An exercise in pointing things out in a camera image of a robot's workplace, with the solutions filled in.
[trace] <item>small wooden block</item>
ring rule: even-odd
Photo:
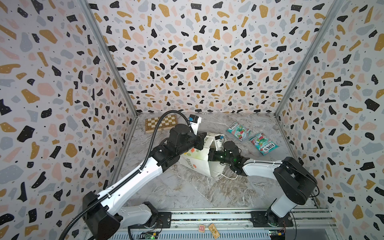
[[[199,232],[205,233],[205,225],[199,225]]]
[[[159,117],[145,119],[145,132],[151,133],[155,130],[155,126],[159,121]],[[177,117],[175,114],[166,116],[160,123],[157,131],[171,129],[177,124]]]

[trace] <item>enclosure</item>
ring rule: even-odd
[[[294,157],[320,190],[305,207],[329,209],[345,240],[381,239],[383,5],[1,0],[0,238],[57,239],[86,193],[144,159],[145,120],[175,109],[245,157]],[[227,132],[234,122],[279,147],[263,156]],[[268,208],[283,193],[275,180],[225,176],[178,162],[126,206]],[[68,239],[82,232],[80,220]]]

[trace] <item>white paper bag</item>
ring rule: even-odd
[[[220,162],[208,161],[208,153],[210,148],[222,151],[223,141],[224,138],[221,137],[221,134],[209,132],[204,139],[204,148],[202,150],[192,148],[180,156],[179,162],[208,177],[217,177],[223,172],[225,165],[221,165]]]

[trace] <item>mounting plate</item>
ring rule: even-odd
[[[265,217],[266,211],[252,211],[250,221],[253,224],[253,227],[271,227],[267,223]],[[278,227],[283,227],[285,222],[286,227],[293,227],[293,222],[289,213],[287,213],[283,218],[279,218]]]
[[[159,212],[157,214],[156,220],[158,222],[156,229],[170,228],[170,222],[172,220],[172,213],[171,212]],[[136,225],[132,225],[130,228],[143,229],[145,227],[141,224],[136,224]]]

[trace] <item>white cable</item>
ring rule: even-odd
[[[220,174],[220,175],[222,175],[222,176],[224,176],[224,177],[226,177],[226,178],[228,178],[228,179],[231,179],[231,180],[235,180],[239,175],[236,175],[236,177],[235,178],[230,178],[230,177],[227,177],[226,175],[224,175],[224,174],[222,174],[222,173],[219,173],[219,172],[215,172],[215,173],[218,173],[218,174]]]

